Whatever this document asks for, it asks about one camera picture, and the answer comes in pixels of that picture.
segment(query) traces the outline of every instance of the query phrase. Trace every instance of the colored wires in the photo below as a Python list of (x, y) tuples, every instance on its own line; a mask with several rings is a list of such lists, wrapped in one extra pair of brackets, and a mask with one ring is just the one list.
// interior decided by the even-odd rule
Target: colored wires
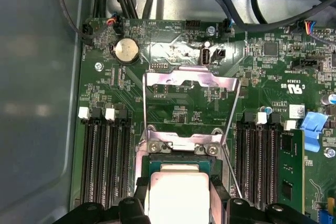
[(111, 26), (118, 21), (118, 13), (113, 13), (111, 18), (106, 20), (106, 25)]
[(234, 6), (232, 0), (221, 0), (219, 2), (224, 3), (224, 6), (222, 7), (222, 9), (224, 10), (225, 13), (228, 10), (228, 12), (229, 12), (228, 14), (231, 14), (232, 19), (234, 20), (234, 22), (236, 23), (236, 25), (240, 29), (253, 33), (253, 32), (265, 32), (265, 31), (277, 29), (277, 28), (282, 27), (282, 26), (291, 25), (291, 24), (297, 22), (298, 20), (309, 18), (309, 17), (315, 15), (316, 13), (324, 10), (329, 5), (331, 5), (332, 3), (336, 2), (336, 0), (326, 0), (326, 1), (322, 2), (321, 4), (313, 7), (312, 9), (309, 9), (309, 10), (307, 10), (307, 11), (301, 13), (301, 14), (298, 14), (296, 16), (293, 16), (293, 17), (290, 17), (290, 18), (287, 18), (287, 19), (284, 19), (284, 20), (281, 20), (281, 21), (278, 21), (278, 22), (274, 22), (274, 23), (270, 23), (270, 24), (260, 24), (260, 25), (244, 23), (244, 21), (242, 20), (242, 18), (238, 14), (238, 11), (237, 11), (236, 7)]
[(306, 34), (309, 35), (310, 37), (312, 37), (313, 39), (319, 41), (319, 42), (322, 42), (326, 45), (329, 45), (329, 46), (334, 46), (336, 47), (336, 42), (334, 41), (330, 41), (330, 40), (326, 40), (324, 38), (321, 38), (319, 37), (317, 34), (314, 34), (313, 33), (313, 30), (314, 30), (314, 26), (316, 24), (316, 21), (309, 21), (309, 20), (306, 20), (304, 22), (304, 26), (306, 28)]
[(316, 21), (306, 20), (304, 24), (305, 24), (307, 35), (311, 35), (313, 33), (313, 29), (314, 29), (314, 25), (316, 24)]

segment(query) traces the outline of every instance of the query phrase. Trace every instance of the dimm slot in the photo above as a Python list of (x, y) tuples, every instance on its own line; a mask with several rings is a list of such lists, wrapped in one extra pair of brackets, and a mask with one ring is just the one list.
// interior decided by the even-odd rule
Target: dimm slot
[(104, 181), (105, 181), (105, 162), (106, 162), (106, 154), (107, 154), (107, 144), (108, 144), (108, 134), (107, 134), (107, 125), (106, 121), (104, 120), (101, 124), (101, 133), (100, 133), (100, 138), (99, 138), (99, 144), (97, 146), (98, 151), (99, 151), (99, 156), (98, 156), (98, 178), (97, 178), (97, 202), (103, 204), (105, 206), (106, 201), (105, 201), (105, 188), (104, 188)]
[(124, 125), (122, 127), (122, 160), (121, 164), (121, 189), (120, 197), (124, 198), (128, 196), (128, 179), (129, 179), (129, 156), (130, 156), (130, 127)]
[(115, 174), (117, 165), (117, 155), (118, 155), (118, 135), (119, 127), (111, 124), (109, 126), (109, 141), (108, 141), (108, 151), (107, 151), (107, 167), (106, 167), (106, 208), (110, 208), (113, 205), (115, 191)]
[(81, 204), (87, 202), (89, 195), (89, 179), (91, 167), (91, 145), (93, 137), (93, 125), (91, 122), (85, 122), (85, 136), (84, 136), (84, 149), (83, 149), (83, 162), (82, 162), (82, 178), (81, 178)]

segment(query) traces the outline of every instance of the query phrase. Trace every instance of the ram slot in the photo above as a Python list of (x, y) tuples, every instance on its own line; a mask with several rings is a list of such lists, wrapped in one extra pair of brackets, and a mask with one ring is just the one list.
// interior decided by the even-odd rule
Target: ram slot
[(274, 149), (273, 149), (273, 143), (272, 143), (272, 132), (267, 131), (267, 138), (265, 142), (266, 147), (266, 162), (265, 166), (267, 168), (266, 170), (266, 182), (265, 182), (265, 197), (264, 197), (264, 203), (265, 205), (268, 205), (272, 202), (272, 190), (273, 190), (273, 166), (274, 166)]
[(270, 138), (272, 142), (272, 199), (270, 203), (274, 203), (278, 201), (278, 158), (279, 158), (279, 138), (280, 138), (280, 131), (277, 129), (270, 131)]
[(108, 148), (108, 138), (109, 132), (107, 131), (107, 123), (104, 120), (101, 124), (101, 133), (99, 138), (99, 144), (97, 149), (99, 150), (98, 156), (98, 177), (97, 177), (97, 201), (104, 206), (106, 205), (106, 197), (105, 197), (105, 181), (106, 181), (106, 155)]
[(235, 146), (235, 176), (238, 182), (238, 186), (241, 189), (243, 197), (245, 197), (245, 190), (243, 188), (243, 177), (242, 174), (242, 160), (244, 156), (242, 141), (244, 139), (244, 130), (241, 125), (237, 125), (237, 137), (236, 137), (236, 146)]
[(269, 146), (269, 139), (268, 139), (268, 129), (267, 125), (263, 125), (260, 127), (260, 153), (261, 153), (261, 174), (260, 174), (260, 202), (259, 208), (264, 209), (265, 202), (267, 201), (268, 195), (270, 191), (268, 191), (268, 178), (270, 169), (268, 167), (268, 163), (270, 163), (270, 157), (268, 146)]
[(129, 184), (129, 168), (130, 168), (130, 127), (124, 125), (121, 130), (121, 174), (120, 174), (120, 184), (119, 192), (120, 197), (124, 198), (128, 196), (128, 184)]
[(249, 163), (250, 166), (246, 173), (248, 174), (249, 181), (249, 197), (248, 199), (252, 202), (254, 198), (257, 197), (257, 185), (258, 185), (258, 142), (255, 138), (255, 130), (249, 130)]
[(108, 151), (106, 154), (106, 209), (113, 205), (115, 191), (115, 174), (117, 169), (118, 158), (118, 135), (119, 127), (113, 123), (108, 125)]
[(81, 204), (89, 201), (90, 194), (90, 177), (91, 177), (91, 156), (93, 143), (94, 125), (92, 122), (85, 123), (84, 149), (83, 149), (83, 164), (82, 164), (82, 178), (81, 178)]
[(92, 176), (90, 180), (90, 201), (91, 202), (99, 202), (99, 157), (100, 157), (100, 146), (102, 139), (102, 126), (101, 122), (97, 122), (94, 125), (93, 132), (93, 145), (92, 145)]

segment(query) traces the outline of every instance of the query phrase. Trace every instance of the black memory slot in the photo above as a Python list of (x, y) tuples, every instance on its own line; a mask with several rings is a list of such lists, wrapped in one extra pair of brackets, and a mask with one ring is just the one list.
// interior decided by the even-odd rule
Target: black memory slot
[(89, 201), (90, 191), (90, 167), (91, 167), (91, 145), (93, 138), (93, 125), (91, 122), (85, 122), (85, 136), (83, 149), (83, 163), (82, 163), (82, 178), (80, 189), (81, 204)]
[(115, 196), (116, 177), (114, 176), (117, 171), (117, 155), (118, 155), (118, 135), (119, 126), (114, 123), (109, 125), (109, 139), (107, 151), (107, 166), (106, 166), (106, 209), (112, 207)]
[(267, 159), (265, 166), (267, 167), (266, 171), (266, 182), (265, 182), (265, 198), (264, 203), (266, 205), (270, 204), (272, 201), (272, 174), (273, 174), (273, 151), (272, 151), (272, 134), (271, 131), (266, 132), (266, 153)]
[(249, 147), (249, 170), (246, 171), (246, 173), (248, 174), (249, 177), (249, 183), (248, 183), (248, 190), (249, 190), (249, 197), (248, 199), (250, 201), (252, 201), (255, 197), (256, 197), (256, 188), (255, 188), (255, 180), (258, 179), (257, 178), (257, 161), (258, 161), (258, 155), (257, 155), (257, 150), (258, 150), (258, 146), (255, 140), (255, 132), (254, 130), (250, 130), (249, 131), (249, 142), (250, 142), (250, 147)]
[(130, 158), (130, 127), (128, 125), (124, 125), (122, 127), (122, 135), (121, 135), (121, 152), (122, 159), (120, 162), (121, 165), (121, 174), (120, 174), (120, 197), (124, 198), (128, 195), (128, 179), (129, 179), (129, 158)]
[(274, 129), (272, 133), (272, 143), (273, 143), (273, 202), (278, 201), (278, 158), (279, 158), (279, 149), (280, 149), (280, 131)]
[(244, 190), (243, 190), (243, 178), (241, 176), (241, 171), (242, 171), (242, 159), (243, 159), (243, 148), (242, 148), (242, 140), (243, 140), (243, 129), (241, 128), (241, 125), (237, 125), (238, 130), (237, 130), (237, 139), (236, 139), (236, 149), (235, 149), (235, 175), (237, 178), (237, 182), (239, 185), (239, 188), (242, 190), (241, 193), (243, 194), (244, 197)]
[(105, 176), (106, 176), (106, 154), (107, 154), (107, 124), (106, 120), (101, 122), (101, 133), (99, 139), (99, 161), (98, 161), (98, 179), (97, 179), (97, 192), (98, 192), (98, 199), (97, 202), (106, 205), (105, 199)]
[(93, 156), (92, 156), (92, 178), (91, 178), (91, 193), (92, 202), (99, 202), (99, 157), (102, 138), (101, 122), (97, 121), (93, 133)]
[(255, 204), (255, 206), (259, 206), (259, 199), (260, 199), (260, 179), (261, 179), (261, 137), (260, 131), (255, 131), (255, 151), (253, 152), (254, 155), (254, 162), (255, 166), (253, 167), (254, 171), (254, 179), (253, 179), (253, 192), (254, 196), (251, 199), (251, 202)]
[(243, 157), (243, 168), (242, 171), (242, 178), (244, 180), (243, 188), (245, 191), (245, 197), (251, 197), (251, 179), (250, 179), (250, 168), (251, 168), (251, 159), (250, 159), (250, 152), (251, 152), (251, 129), (248, 128), (248, 125), (245, 127), (244, 132), (244, 157)]
[(267, 126), (262, 125), (260, 127), (260, 153), (261, 153), (261, 176), (260, 176), (260, 202), (259, 202), (259, 208), (263, 209), (265, 206), (265, 201), (267, 199), (267, 195), (270, 194), (270, 192), (267, 190), (268, 187), (268, 162), (269, 162), (269, 156), (267, 152)]

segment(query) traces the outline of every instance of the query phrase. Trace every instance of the white slot latch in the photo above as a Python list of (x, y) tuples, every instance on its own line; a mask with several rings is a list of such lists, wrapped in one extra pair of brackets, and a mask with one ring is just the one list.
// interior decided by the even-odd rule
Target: white slot latch
[(256, 122), (256, 124), (266, 124), (267, 123), (266, 112), (258, 112), (255, 122)]
[(81, 119), (88, 120), (90, 117), (90, 111), (88, 107), (79, 107), (78, 117)]
[(105, 118), (108, 121), (114, 121), (114, 119), (116, 118), (115, 117), (115, 109), (111, 109), (111, 108), (106, 109)]
[(285, 131), (290, 131), (296, 128), (296, 121), (295, 120), (286, 120), (283, 129)]

